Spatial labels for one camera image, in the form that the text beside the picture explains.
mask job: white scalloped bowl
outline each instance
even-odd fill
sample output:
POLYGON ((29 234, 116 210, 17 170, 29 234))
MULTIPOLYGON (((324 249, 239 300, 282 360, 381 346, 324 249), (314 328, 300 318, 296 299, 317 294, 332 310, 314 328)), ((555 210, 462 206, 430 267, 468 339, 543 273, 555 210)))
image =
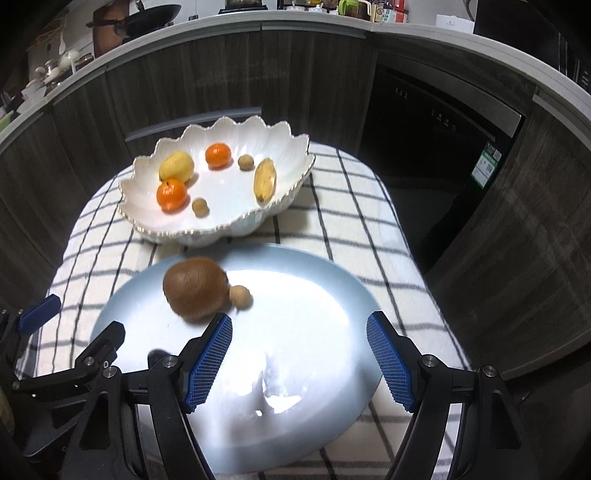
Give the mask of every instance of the white scalloped bowl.
POLYGON ((309 143, 308 135, 291 135, 287 122, 270 127, 258 116, 241 124, 222 117, 208 128, 189 125, 180 138, 161 138, 152 155, 134 160, 131 179, 119 182, 124 196, 119 211, 143 238, 158 244, 174 241, 205 247, 223 236, 247 236, 265 218, 292 204, 316 159, 308 155, 309 143), (216 142, 232 150, 233 163, 224 170, 209 170, 205 162, 206 149, 216 142), (178 212, 164 213, 156 202, 158 168, 177 150, 193 157, 196 175, 187 186, 191 202, 198 197, 207 201, 210 213, 205 218, 196 218, 190 203, 178 212), (275 163, 277 187, 266 205, 259 205, 254 196, 254 170, 238 168, 243 154, 252 155, 255 166, 266 157, 275 163))

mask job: white countertop edge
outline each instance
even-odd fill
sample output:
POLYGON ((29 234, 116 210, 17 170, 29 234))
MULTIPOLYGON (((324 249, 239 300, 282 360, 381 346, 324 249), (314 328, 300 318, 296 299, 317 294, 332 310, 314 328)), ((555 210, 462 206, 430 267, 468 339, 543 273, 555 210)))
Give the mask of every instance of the white countertop edge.
POLYGON ((122 57, 132 56, 133 52, 138 48, 149 48, 151 44, 154 44, 154 46, 157 46, 158 48, 165 48, 168 46, 165 42, 166 39, 170 39, 170 44, 174 44, 175 37, 182 37, 183 34, 197 30, 211 30, 212 28, 222 26, 236 27, 238 24, 252 25, 259 22, 270 22, 272 24, 277 21, 302 22, 302 24, 316 25, 326 24, 334 27, 350 28, 359 33, 405 35, 453 45, 463 50, 479 54, 482 57, 489 58, 519 74, 522 74, 527 79, 538 84, 549 95, 568 107, 569 110, 578 112, 578 116, 587 120, 587 123, 591 125, 591 95, 587 94, 587 92, 568 77, 562 75, 558 70, 545 64, 541 60, 495 40, 430 25, 376 24, 340 15, 311 14, 308 12, 290 11, 257 11, 215 15, 212 17, 179 23, 144 35, 111 50, 82 68, 80 72, 77 72, 75 75, 66 79, 59 87, 52 90, 45 98, 25 111, 0 132, 0 151, 2 150, 2 147, 5 146, 2 145, 4 140, 10 137, 12 133, 17 132, 19 126, 35 115, 41 108, 48 103, 51 103, 58 96, 67 95, 67 91, 70 90, 74 84, 79 83, 83 79, 88 81, 89 79, 87 77, 91 73, 96 72, 95 75, 101 74, 101 72, 97 72, 97 70, 106 70, 110 62, 119 60, 116 62, 119 64, 121 60, 124 60, 122 57))

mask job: banana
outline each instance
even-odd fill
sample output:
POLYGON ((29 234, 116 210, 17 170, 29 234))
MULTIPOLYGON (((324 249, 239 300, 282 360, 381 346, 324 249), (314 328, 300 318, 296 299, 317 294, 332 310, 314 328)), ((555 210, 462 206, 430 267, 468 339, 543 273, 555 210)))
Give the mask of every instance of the banana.
POLYGON ((275 194, 275 184, 277 183, 277 171, 275 164, 270 158, 266 158, 255 171, 255 182, 253 190, 257 202, 267 203, 275 194))

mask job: white checkered cloth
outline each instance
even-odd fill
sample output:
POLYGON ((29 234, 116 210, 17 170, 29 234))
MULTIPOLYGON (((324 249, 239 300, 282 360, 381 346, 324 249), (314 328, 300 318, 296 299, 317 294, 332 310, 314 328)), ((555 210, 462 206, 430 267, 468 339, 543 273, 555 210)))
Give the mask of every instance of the white checkered cloth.
MULTIPOLYGON (((397 331, 410 336, 422 353, 432 353, 450 367, 467 368, 415 266, 382 182, 359 160, 332 147, 312 144, 310 152, 317 154, 313 174, 289 210, 269 218, 248 238, 225 241, 276 242, 336 262, 361 280, 397 331)), ((61 298, 61 313, 33 337, 18 365, 23 374, 71 368, 113 293, 183 248, 144 242, 117 213, 119 181, 130 176, 127 168, 107 182, 80 215, 49 290, 61 298)), ((452 406, 434 479, 447 477, 459 414, 460 407, 452 406)), ((383 478, 409 419, 382 379, 357 421, 325 448, 293 465, 240 477, 383 478)))

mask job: frying pan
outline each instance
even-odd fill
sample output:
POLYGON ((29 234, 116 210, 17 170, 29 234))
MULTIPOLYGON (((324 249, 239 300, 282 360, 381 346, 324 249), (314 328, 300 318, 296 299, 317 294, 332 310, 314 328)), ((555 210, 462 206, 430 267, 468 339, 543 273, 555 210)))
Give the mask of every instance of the frying pan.
POLYGON ((123 20, 99 20, 88 22, 87 27, 104 27, 113 25, 115 33, 123 38, 135 38, 165 26, 175 19, 181 10, 180 5, 160 5, 145 9, 141 0, 136 0, 138 12, 123 20))

